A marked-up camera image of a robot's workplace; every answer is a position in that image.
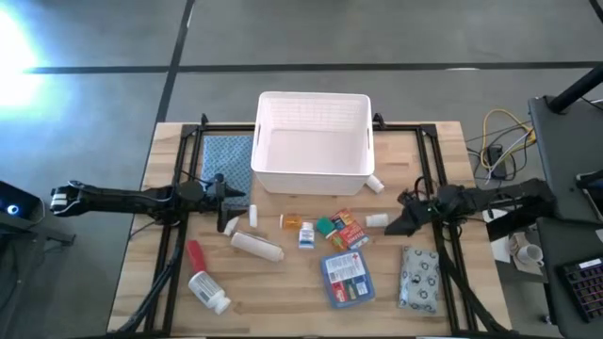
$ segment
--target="white cap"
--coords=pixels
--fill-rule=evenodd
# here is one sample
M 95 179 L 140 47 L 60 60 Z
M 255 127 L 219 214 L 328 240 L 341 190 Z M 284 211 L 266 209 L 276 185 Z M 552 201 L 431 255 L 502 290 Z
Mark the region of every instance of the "white cap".
M 249 205 L 249 225 L 257 227 L 257 206 Z
M 367 227 L 385 227 L 389 224 L 389 217 L 386 213 L 367 216 Z
M 214 307 L 214 312 L 216 315 L 221 315 L 222 312 L 226 311 L 228 306 L 230 305 L 231 300 L 227 297 L 222 297 L 216 301 L 216 307 Z
M 226 227 L 224 227 L 224 232 L 222 234 L 224 234 L 226 236 L 230 236 L 230 234 L 235 229 L 237 223 L 238 223 L 238 217 L 234 217 L 234 218 L 228 220 L 228 222 L 226 223 Z
M 372 174 L 368 177 L 367 185 L 377 194 L 381 193 L 385 188 L 381 181 L 379 181 L 379 179 L 377 179 L 377 177 Z

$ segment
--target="white cylinder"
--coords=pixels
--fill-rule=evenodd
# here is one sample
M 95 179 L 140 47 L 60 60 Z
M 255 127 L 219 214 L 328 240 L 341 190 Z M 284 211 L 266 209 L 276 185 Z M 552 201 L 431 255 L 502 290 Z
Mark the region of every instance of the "white cylinder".
M 370 189 L 374 190 L 375 193 L 377 193 L 377 194 L 383 192 L 383 189 L 385 188 L 385 186 L 382 184 L 382 182 L 379 179 L 377 179 L 377 177 L 374 175 L 371 175 L 368 177 L 367 185 L 370 187 Z
M 224 234 L 226 236 L 230 236 L 230 234 L 233 233 L 233 230 L 235 229 L 237 223 L 238 223 L 238 217 L 234 217 L 234 218 L 228 220 L 228 222 L 226 223 L 226 227 L 224 227 L 224 232 L 222 234 Z
M 226 297 L 224 290 L 205 271 L 197 272 L 188 281 L 188 288 L 208 309 L 214 309 L 217 315 L 221 315 L 231 300 Z
M 230 245 L 273 262 L 285 258 L 283 249 L 259 236 L 237 232 L 233 236 Z
M 389 217 L 386 213 L 367 216 L 367 227 L 385 227 L 389 225 Z
M 249 205 L 249 225 L 257 227 L 257 206 Z

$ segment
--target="yellow cable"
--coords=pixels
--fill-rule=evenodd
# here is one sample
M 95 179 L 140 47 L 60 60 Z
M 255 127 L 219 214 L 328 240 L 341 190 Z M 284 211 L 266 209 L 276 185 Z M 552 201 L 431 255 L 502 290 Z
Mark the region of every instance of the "yellow cable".
M 488 118 L 490 118 L 490 116 L 493 113 L 504 113 L 506 115 L 508 115 L 511 119 L 513 119 L 515 122 L 517 122 L 517 125 L 521 126 L 521 128 L 523 128 L 526 133 L 531 132 L 528 135 L 528 140 L 525 142 L 525 147 L 531 146 L 534 143 L 536 143 L 536 134 L 534 133 L 534 129 L 528 127 L 525 123 L 522 123 L 515 115 L 513 115 L 513 113 L 505 110 L 505 109 L 493 109 L 490 112 L 488 112 L 488 114 L 486 114 L 485 117 L 483 117 L 483 125 L 482 125 L 482 131 L 483 131 L 483 137 L 481 137 L 481 151 L 480 151 L 480 161 L 481 161 L 481 165 L 484 166 L 487 170 L 491 169 L 492 166 L 490 166 L 490 164 L 488 164 L 486 162 L 486 160 L 484 159 L 483 155 L 486 152 L 486 127 L 488 124 Z M 508 156 L 510 156 L 511 154 L 523 150 L 524 149 L 524 145 L 517 145 L 515 147 L 513 147 L 513 149 L 507 153 L 507 155 L 504 156 L 504 158 L 501 161 L 504 161 Z

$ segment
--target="white plastic bin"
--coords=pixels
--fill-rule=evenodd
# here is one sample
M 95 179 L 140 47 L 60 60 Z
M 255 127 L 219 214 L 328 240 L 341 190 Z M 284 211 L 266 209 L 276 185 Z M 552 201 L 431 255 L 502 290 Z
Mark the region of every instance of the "white plastic bin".
M 271 193 L 354 195 L 375 170 L 364 94 L 264 92 L 252 169 Z

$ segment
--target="gray concrete floor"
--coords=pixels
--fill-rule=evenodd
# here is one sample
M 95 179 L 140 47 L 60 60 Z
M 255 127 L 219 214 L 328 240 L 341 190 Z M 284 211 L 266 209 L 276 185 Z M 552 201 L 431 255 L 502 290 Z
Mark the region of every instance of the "gray concrete floor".
M 2 52 L 0 72 L 11 60 L 25 60 L 15 56 L 24 49 L 35 56 L 25 66 L 168 65 L 184 5 L 4 1 L 0 24 L 12 20 L 10 31 L 20 32 L 22 43 Z M 211 0 L 195 6 L 182 64 L 597 60 L 603 47 L 594 41 L 601 34 L 603 25 L 587 1 Z M 264 90 L 357 92 L 369 95 L 374 111 L 388 120 L 460 121 L 470 138 L 481 135 L 481 119 L 490 109 L 507 108 L 526 121 L 529 97 L 558 93 L 585 72 L 180 74 L 167 121 L 197 121 L 202 112 L 211 121 L 253 121 Z M 139 187 L 165 78 L 3 75 L 0 142 L 9 146 L 0 151 L 0 179 L 47 201 L 50 188 L 69 179 Z M 591 97 L 603 97 L 603 91 Z M 495 116 L 489 128 L 511 124 Z M 480 143 L 469 146 L 478 149 Z M 536 147 L 528 159 L 518 181 L 543 175 Z M 46 256 L 28 284 L 13 337 L 103 333 L 131 219 L 97 213 L 48 217 L 45 226 L 76 233 L 77 241 Z M 557 333 L 539 323 L 546 312 L 541 285 L 503 281 L 515 329 Z M 536 306 L 525 307 L 532 301 Z

